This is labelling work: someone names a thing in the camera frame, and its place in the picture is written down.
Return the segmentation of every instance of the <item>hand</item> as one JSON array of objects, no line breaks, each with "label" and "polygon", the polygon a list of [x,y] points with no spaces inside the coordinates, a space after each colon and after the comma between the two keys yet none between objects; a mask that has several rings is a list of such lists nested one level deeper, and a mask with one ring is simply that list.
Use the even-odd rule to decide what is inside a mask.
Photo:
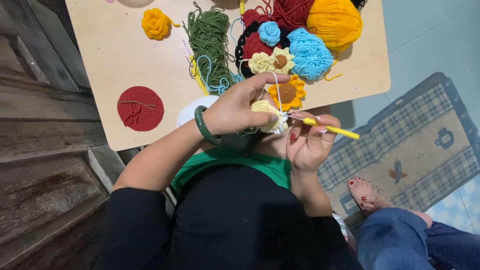
[{"label": "hand", "polygon": [[[276,75],[279,84],[287,83],[290,76]],[[250,102],[256,101],[266,84],[275,84],[270,72],[255,75],[228,89],[204,113],[205,125],[213,135],[237,133],[251,127],[260,127],[277,121],[278,116],[271,112],[254,112]]]},{"label": "hand", "polygon": [[318,123],[318,126],[309,126],[295,120],[287,142],[287,158],[292,169],[316,172],[330,153],[336,137],[336,133],[327,132],[325,126],[340,127],[340,121],[330,114],[320,115],[318,119],[305,111],[293,112],[292,116],[312,118]]}]

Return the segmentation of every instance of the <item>person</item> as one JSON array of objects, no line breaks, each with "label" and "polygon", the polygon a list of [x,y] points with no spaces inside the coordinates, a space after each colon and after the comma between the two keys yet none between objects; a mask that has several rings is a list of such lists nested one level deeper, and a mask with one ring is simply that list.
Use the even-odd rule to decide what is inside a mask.
[{"label": "person", "polygon": [[355,176],[347,185],[367,217],[357,235],[358,260],[365,270],[433,270],[429,258],[437,269],[480,269],[480,236],[374,196],[365,178]]},{"label": "person", "polygon": [[[204,126],[217,136],[277,121],[250,103],[288,80],[262,73],[234,85],[201,114]],[[295,116],[318,125],[296,121],[252,155],[212,148],[195,120],[142,150],[113,187],[94,269],[361,269],[316,172],[336,136],[325,126],[340,122]],[[181,188],[169,221],[160,192],[174,178]]]}]

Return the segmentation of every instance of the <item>blue yarn ball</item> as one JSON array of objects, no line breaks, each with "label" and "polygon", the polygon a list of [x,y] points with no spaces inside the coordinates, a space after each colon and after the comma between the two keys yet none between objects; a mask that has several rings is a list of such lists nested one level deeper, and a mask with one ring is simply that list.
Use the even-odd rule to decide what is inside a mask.
[{"label": "blue yarn ball", "polygon": [[317,80],[333,64],[333,56],[324,42],[305,28],[295,29],[287,37],[290,39],[290,54],[295,56],[292,60],[294,74]]},{"label": "blue yarn ball", "polygon": [[264,22],[258,28],[258,34],[260,41],[269,47],[274,47],[280,41],[280,28],[276,22]]}]

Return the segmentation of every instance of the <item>floor mat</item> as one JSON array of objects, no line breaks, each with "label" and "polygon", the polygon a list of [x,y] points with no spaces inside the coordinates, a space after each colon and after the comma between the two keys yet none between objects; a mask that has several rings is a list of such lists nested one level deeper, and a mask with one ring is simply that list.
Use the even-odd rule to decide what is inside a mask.
[{"label": "floor mat", "polygon": [[398,207],[426,211],[480,173],[478,131],[452,80],[435,73],[335,143],[318,176],[347,224],[362,220],[347,180],[369,180]]}]

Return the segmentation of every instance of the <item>crochet hook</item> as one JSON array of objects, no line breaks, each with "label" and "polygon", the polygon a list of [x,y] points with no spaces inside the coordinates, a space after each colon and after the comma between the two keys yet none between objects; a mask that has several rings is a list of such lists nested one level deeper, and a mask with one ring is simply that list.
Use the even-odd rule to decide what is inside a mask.
[{"label": "crochet hook", "polygon": [[[301,120],[301,121],[303,121],[304,124],[307,124],[307,125],[311,125],[311,126],[316,126],[317,125],[317,122],[312,118],[301,119],[301,118],[293,117],[293,116],[288,115],[288,114],[287,114],[287,116],[290,117],[290,118],[293,118],[293,119]],[[355,140],[358,140],[360,138],[360,135],[358,135],[357,133],[354,133],[354,132],[351,132],[351,131],[348,131],[348,130],[345,130],[345,129],[332,127],[332,126],[329,126],[329,125],[326,126],[325,128],[330,132],[341,134],[343,136],[347,136],[347,137],[355,139]]]},{"label": "crochet hook", "polygon": [[185,49],[187,49],[187,51],[188,51],[188,54],[190,54],[189,63],[192,65],[192,68],[190,70],[192,71],[192,74],[195,76],[195,80],[197,81],[198,86],[200,86],[200,89],[203,91],[204,95],[208,96],[208,91],[205,88],[202,80],[200,79],[200,72],[198,71],[197,62],[193,59],[192,52],[190,52],[190,49],[188,48],[187,43],[185,43],[185,40],[182,39],[182,41],[183,41],[183,45],[185,46]]},{"label": "crochet hook", "polygon": [[243,15],[245,14],[245,0],[240,0],[240,17],[241,17],[241,27],[245,31],[245,24],[243,23]]}]

